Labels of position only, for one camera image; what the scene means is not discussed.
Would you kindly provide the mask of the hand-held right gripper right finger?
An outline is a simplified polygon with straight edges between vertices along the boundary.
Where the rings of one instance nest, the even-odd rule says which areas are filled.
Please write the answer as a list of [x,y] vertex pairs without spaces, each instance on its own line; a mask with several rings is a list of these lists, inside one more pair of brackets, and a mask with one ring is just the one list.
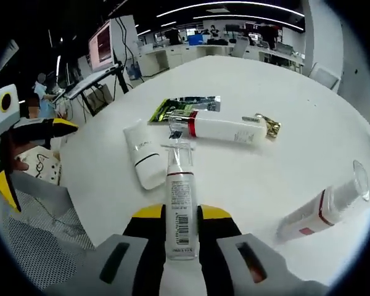
[[225,210],[200,205],[200,252],[208,295],[326,295],[328,287],[290,272],[284,257],[248,233]]

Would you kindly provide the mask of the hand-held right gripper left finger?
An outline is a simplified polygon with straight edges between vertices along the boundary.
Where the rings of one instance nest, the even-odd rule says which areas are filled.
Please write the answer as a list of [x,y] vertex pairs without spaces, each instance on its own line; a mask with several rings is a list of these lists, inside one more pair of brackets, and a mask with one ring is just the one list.
[[69,280],[46,295],[158,295],[165,254],[165,206],[144,207],[122,234],[113,234]]

